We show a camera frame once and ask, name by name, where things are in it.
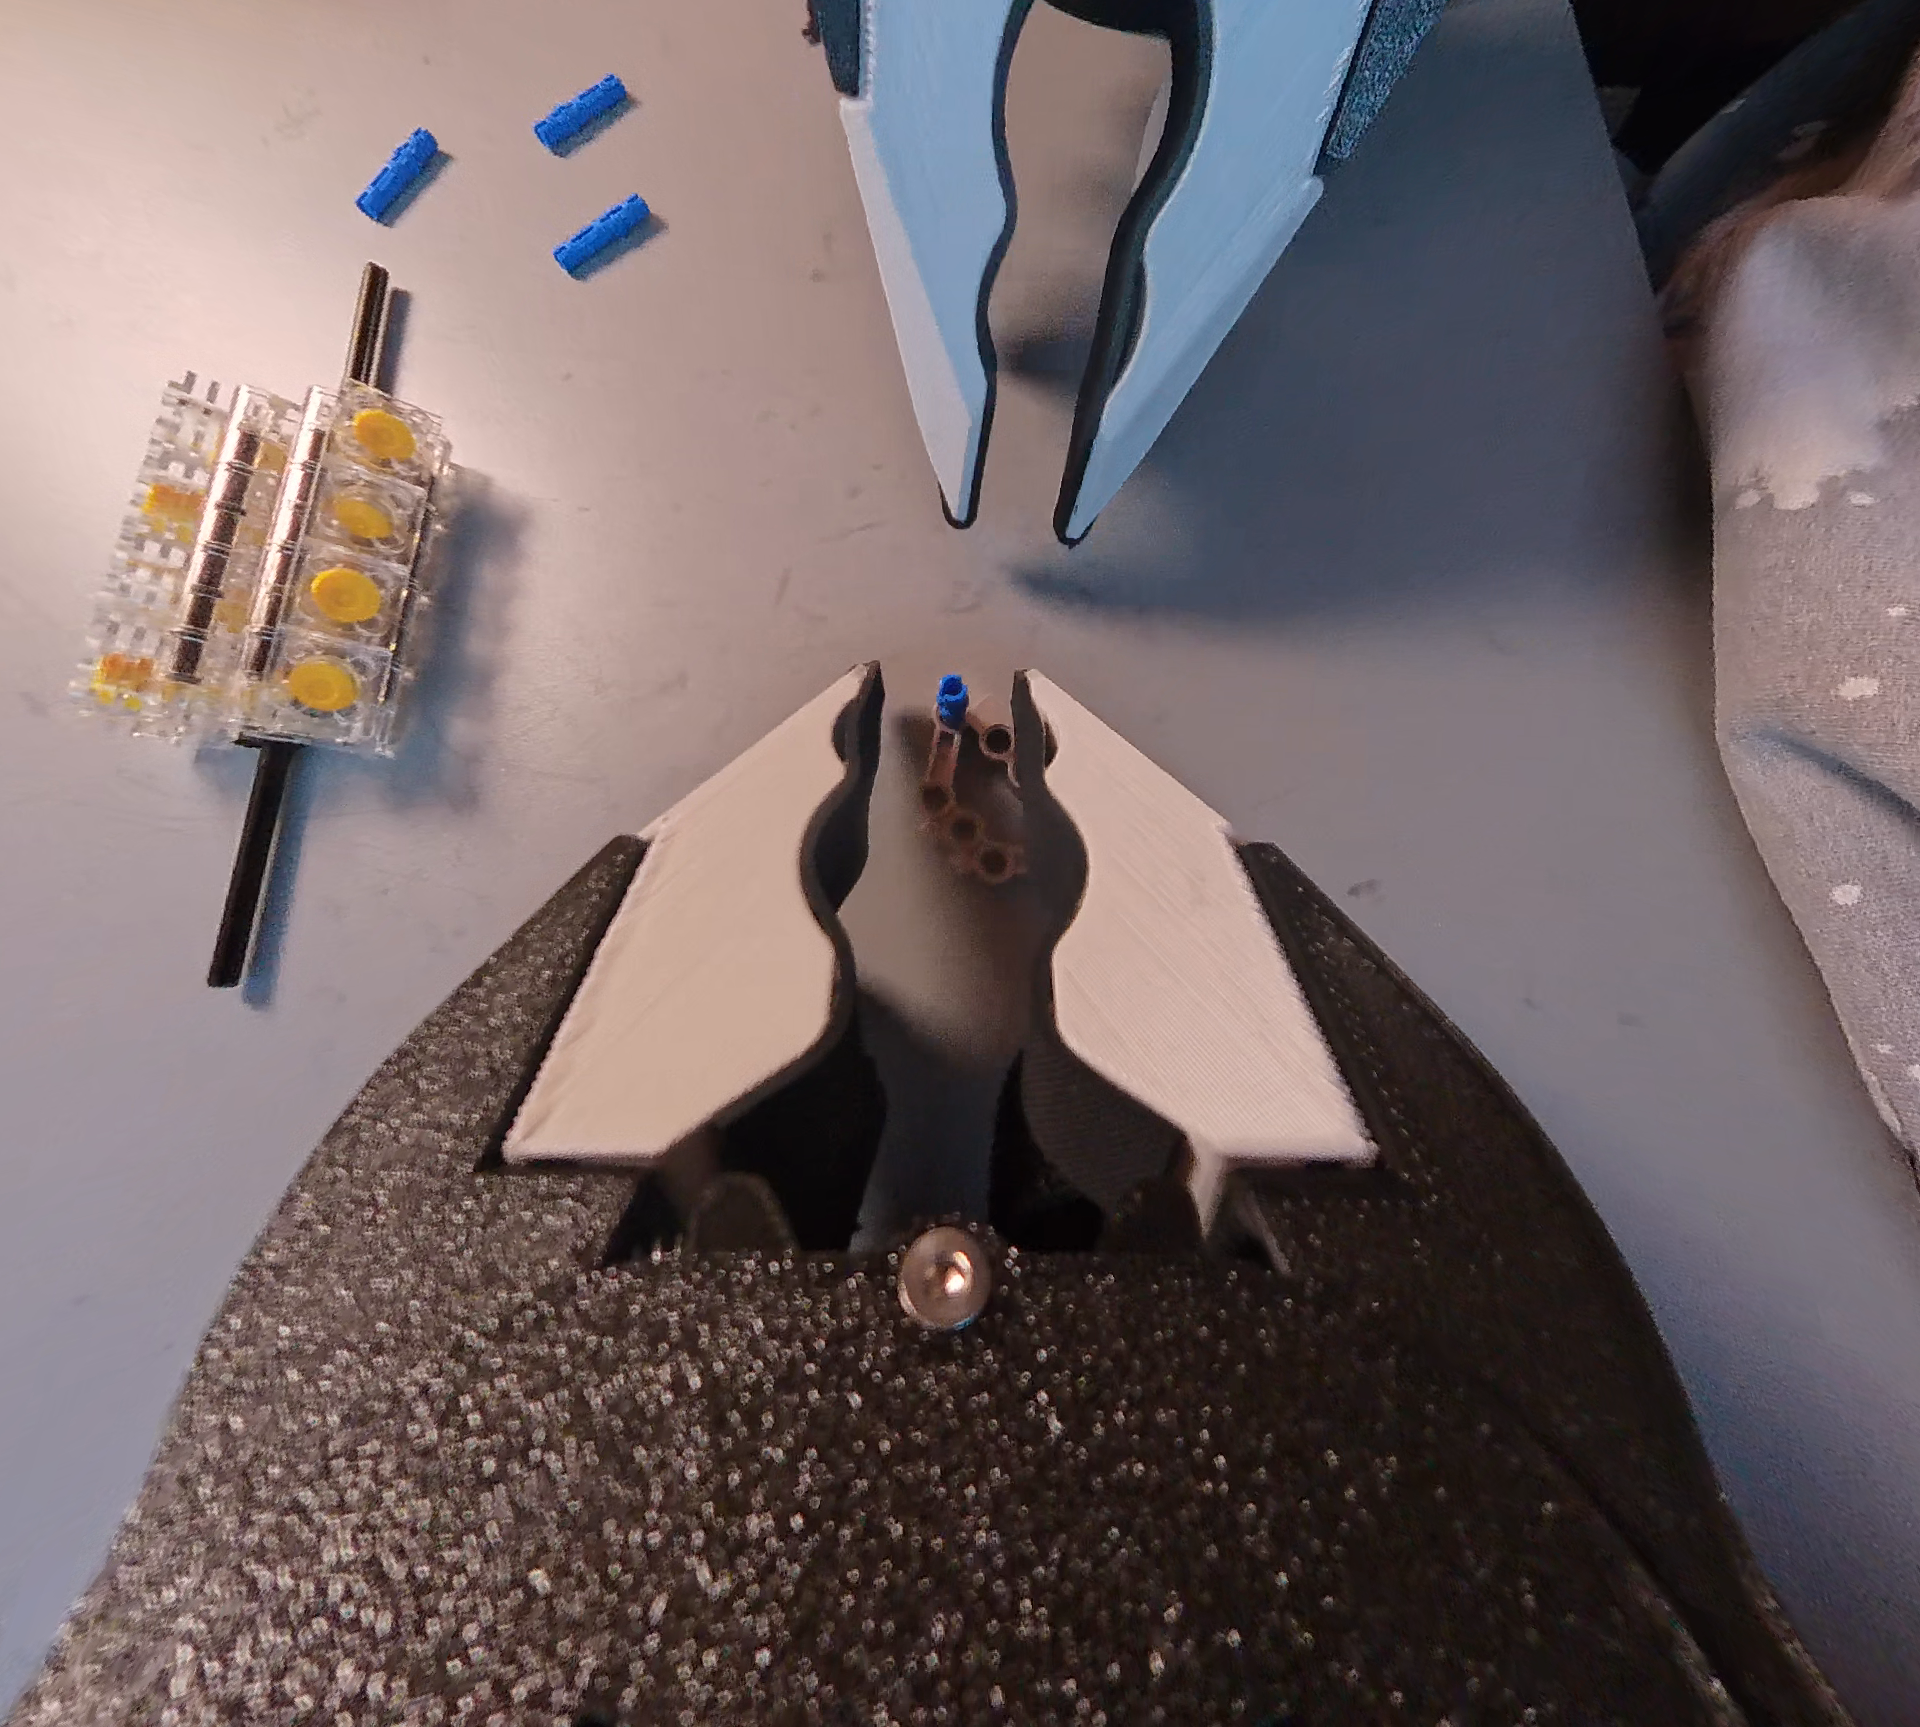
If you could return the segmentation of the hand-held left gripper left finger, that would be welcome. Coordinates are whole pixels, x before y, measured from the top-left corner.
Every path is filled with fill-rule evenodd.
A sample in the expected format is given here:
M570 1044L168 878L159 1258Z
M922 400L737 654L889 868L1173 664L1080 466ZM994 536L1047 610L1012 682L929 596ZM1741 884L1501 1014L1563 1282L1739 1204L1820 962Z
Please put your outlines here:
M887 1094L841 920L869 856L882 670L808 700L642 834L637 874L501 1142L660 1168L698 1136L787 1196L863 1196Z

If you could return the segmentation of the clear engine block model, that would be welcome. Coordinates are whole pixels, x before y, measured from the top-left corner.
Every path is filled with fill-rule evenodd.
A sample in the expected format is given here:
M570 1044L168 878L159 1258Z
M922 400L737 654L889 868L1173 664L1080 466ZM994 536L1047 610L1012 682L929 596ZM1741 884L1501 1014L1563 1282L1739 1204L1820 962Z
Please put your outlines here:
M255 754L210 988L249 968L298 754L390 754L417 674L450 444L380 380L387 270L358 290L336 388L162 390L72 680L128 732Z

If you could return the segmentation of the person's body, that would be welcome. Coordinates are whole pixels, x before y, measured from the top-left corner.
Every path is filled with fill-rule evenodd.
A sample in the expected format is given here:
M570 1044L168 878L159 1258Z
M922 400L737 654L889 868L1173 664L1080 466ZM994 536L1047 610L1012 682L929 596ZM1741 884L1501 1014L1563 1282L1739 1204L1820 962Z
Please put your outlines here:
M1918 0L1721 111L1637 214L1712 484L1715 726L1918 1158Z

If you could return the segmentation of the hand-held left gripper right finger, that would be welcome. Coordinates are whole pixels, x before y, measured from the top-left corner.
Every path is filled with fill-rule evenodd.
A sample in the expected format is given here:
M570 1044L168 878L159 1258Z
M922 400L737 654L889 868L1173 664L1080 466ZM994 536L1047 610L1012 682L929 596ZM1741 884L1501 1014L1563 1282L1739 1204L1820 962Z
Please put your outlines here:
M1094 1088L1041 1120L1071 1180L1113 1208L1171 1172L1209 1230L1238 1172L1376 1166L1229 822L1045 674L1015 710L1031 862L1071 898L1041 1024Z

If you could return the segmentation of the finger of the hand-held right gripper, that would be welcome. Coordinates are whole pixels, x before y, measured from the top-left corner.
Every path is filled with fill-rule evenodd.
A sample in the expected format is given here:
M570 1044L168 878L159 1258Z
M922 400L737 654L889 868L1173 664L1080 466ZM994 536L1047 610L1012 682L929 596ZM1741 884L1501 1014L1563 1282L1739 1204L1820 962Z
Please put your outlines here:
M1299 232L1375 0L1186 0L1161 147L1117 228L1055 532L1080 542Z
M1035 0L861 0L841 105L876 266L943 504L979 510L997 406L988 302L1012 238L1012 51Z

